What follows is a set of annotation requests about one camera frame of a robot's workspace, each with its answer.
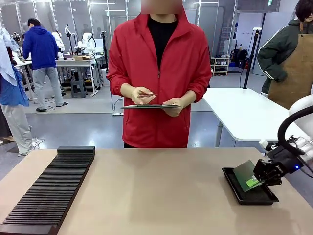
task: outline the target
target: person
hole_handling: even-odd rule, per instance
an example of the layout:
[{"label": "person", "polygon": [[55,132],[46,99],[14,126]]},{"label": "person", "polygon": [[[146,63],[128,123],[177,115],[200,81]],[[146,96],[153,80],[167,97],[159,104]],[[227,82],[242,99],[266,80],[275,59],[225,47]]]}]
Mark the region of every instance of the person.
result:
[{"label": "person", "polygon": [[115,30],[107,79],[125,106],[179,106],[124,110],[125,148],[185,148],[191,103],[202,99],[212,77],[208,41],[188,22],[181,1],[150,4]]},{"label": "person", "polygon": [[55,59],[58,46],[50,32],[41,27],[39,20],[30,18],[27,22],[29,31],[25,34],[23,57],[26,60],[31,53],[35,93],[38,97],[37,112],[46,112],[45,94],[43,91],[45,75],[48,75],[55,96],[56,107],[68,105],[63,101],[61,85],[56,69]]},{"label": "person", "polygon": [[84,36],[84,33],[92,33],[92,30],[88,28],[88,24],[83,24],[83,30],[82,30],[82,38]]},{"label": "person", "polygon": [[10,127],[8,125],[8,122],[6,121],[6,118],[3,114],[2,109],[0,109],[0,138],[14,142],[14,138],[12,136]]},{"label": "person", "polygon": [[313,83],[313,0],[300,0],[297,20],[278,31],[259,50],[258,61],[268,77],[262,93],[289,109],[311,94]]},{"label": "person", "polygon": [[4,29],[0,29],[0,106],[19,149],[19,156],[32,149],[32,136],[23,106],[28,99],[22,86],[22,77],[13,66],[12,50],[19,47]]},{"label": "person", "polygon": [[102,31],[100,27],[97,27],[96,39],[102,39]]}]

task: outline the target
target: stool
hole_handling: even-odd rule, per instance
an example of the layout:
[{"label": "stool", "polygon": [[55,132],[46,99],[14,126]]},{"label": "stool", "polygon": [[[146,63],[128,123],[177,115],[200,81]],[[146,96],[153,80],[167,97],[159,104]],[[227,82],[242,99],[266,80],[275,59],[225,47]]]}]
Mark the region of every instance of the stool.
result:
[{"label": "stool", "polygon": [[72,98],[86,98],[87,95],[87,89],[84,84],[84,81],[79,80],[79,81],[71,81],[70,82],[70,87],[71,87],[71,93],[72,93]]}]

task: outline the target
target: brown apron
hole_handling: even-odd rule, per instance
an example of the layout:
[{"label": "brown apron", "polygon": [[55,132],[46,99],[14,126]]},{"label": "brown apron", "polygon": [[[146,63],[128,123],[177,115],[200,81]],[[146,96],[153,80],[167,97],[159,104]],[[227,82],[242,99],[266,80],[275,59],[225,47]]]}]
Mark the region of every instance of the brown apron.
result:
[{"label": "brown apron", "polygon": [[286,109],[311,94],[313,84],[313,34],[303,34],[300,24],[299,43],[281,66],[288,77],[283,82],[272,81],[268,98]]}]

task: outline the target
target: tablet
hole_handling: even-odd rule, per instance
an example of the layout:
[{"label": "tablet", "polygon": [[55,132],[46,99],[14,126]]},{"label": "tablet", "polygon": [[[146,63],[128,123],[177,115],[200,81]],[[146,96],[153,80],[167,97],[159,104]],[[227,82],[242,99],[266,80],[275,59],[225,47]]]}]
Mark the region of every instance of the tablet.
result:
[{"label": "tablet", "polygon": [[175,104],[133,104],[122,107],[122,109],[165,109],[165,108],[180,108]]}]

